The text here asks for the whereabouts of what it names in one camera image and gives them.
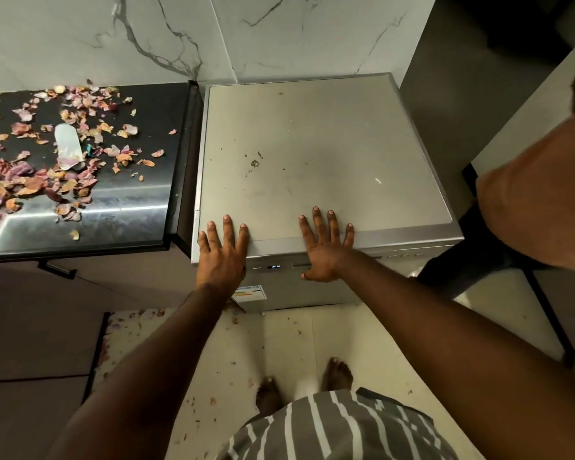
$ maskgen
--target left hand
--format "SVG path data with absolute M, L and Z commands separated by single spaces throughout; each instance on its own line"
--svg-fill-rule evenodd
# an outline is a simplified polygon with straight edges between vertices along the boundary
M 213 221 L 208 222 L 207 232 L 208 234 L 200 231 L 198 234 L 200 261 L 196 273 L 196 288 L 210 285 L 227 299 L 245 278 L 249 229 L 245 224 L 241 224 L 235 245 L 232 219 L 225 215 L 223 246 Z

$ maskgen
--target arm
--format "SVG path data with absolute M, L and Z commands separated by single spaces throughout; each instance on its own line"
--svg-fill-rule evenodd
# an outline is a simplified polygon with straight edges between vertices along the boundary
M 312 264 L 304 278 L 344 280 L 488 460 L 575 459 L 572 373 L 474 311 L 341 246 L 334 214 L 330 239 L 319 210 L 313 219 L 318 240 L 300 220 Z
M 230 217 L 224 217 L 223 247 L 214 223 L 208 238 L 200 232 L 196 289 L 79 408 L 49 460 L 164 458 L 200 353 L 244 276 L 248 241 L 243 224 L 235 247 Z

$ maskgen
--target foot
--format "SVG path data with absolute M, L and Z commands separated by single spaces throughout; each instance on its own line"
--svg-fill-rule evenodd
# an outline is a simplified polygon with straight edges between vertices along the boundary
M 336 357 L 328 360 L 328 366 L 326 366 L 322 382 L 322 391 L 339 391 L 341 389 L 351 391 L 353 382 L 354 377 L 351 375 L 347 363 L 340 361 Z
M 269 417 L 285 407 L 281 394 L 279 394 L 279 388 L 271 377 L 264 378 L 260 384 L 256 394 L 256 407 L 265 417 Z

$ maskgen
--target silver freezer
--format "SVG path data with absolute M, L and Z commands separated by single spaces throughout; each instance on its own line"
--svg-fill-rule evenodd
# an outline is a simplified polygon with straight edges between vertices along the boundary
M 354 247 L 390 267 L 462 239 L 391 75 L 210 86 L 204 113 L 192 245 L 226 213 L 249 226 L 242 286 L 263 293 L 240 293 L 248 311 L 357 300 L 340 281 L 300 278 L 298 216 L 314 205 L 342 233 L 353 223 Z

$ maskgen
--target gray striped shirt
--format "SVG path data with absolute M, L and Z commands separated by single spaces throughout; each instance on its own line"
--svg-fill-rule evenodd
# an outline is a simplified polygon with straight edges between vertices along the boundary
M 432 420 L 348 390 L 309 395 L 243 426 L 218 460 L 390 458 L 454 460 Z

